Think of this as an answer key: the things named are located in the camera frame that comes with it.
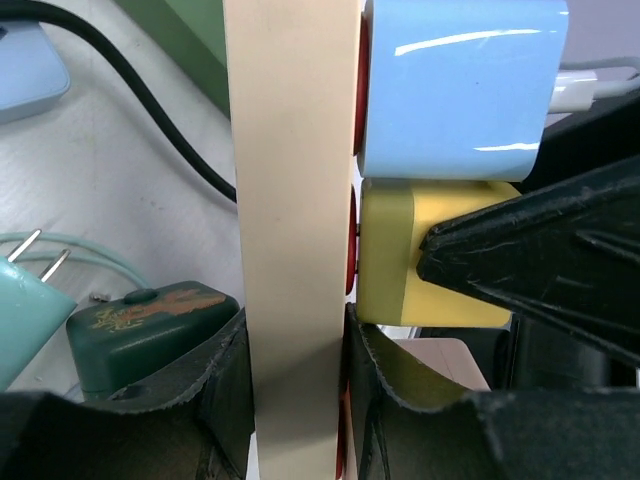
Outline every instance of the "beige object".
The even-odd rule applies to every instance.
[[[457,338],[410,338],[395,340],[411,355],[440,375],[447,377],[471,390],[489,390],[487,381],[482,376],[478,364],[473,359],[469,347]],[[357,480],[356,450],[353,443],[353,426],[351,423],[351,405],[345,401],[347,458],[344,480]]]
[[[359,0],[225,0],[262,480],[335,478]]]

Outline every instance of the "teal plug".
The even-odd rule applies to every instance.
[[[39,277],[13,263],[40,233],[34,231],[6,258],[0,257],[0,391],[11,385],[77,306],[46,284],[69,250],[63,250]]]

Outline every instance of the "plug prong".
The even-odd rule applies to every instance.
[[[25,238],[21,244],[19,244],[16,248],[11,250],[11,253],[7,256],[7,260],[11,263],[15,262],[16,259],[22,255],[27,248],[29,248],[33,242],[36,241],[36,238],[40,236],[42,233],[41,229],[36,229],[29,234],[27,238]]]
[[[65,248],[62,252],[60,252],[60,255],[58,255],[47,266],[47,268],[43,270],[43,272],[40,274],[40,277],[38,278],[40,278],[40,280],[42,280],[43,282],[46,282],[47,280],[49,280],[51,275],[53,275],[56,272],[56,270],[60,268],[60,265],[64,263],[64,261],[69,257],[69,255],[71,255],[71,250],[69,250],[68,248]]]

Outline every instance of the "light blue device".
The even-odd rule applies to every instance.
[[[69,72],[42,27],[0,24],[0,123],[43,113],[69,90]]]
[[[523,180],[568,15],[563,0],[369,0],[362,176]]]
[[[0,257],[0,392],[76,308],[76,302]]]

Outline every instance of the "yellow cube charger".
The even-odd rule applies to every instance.
[[[366,323],[499,327],[510,312],[418,277],[420,243],[444,220],[509,200],[504,182],[367,179],[362,183],[356,312]]]

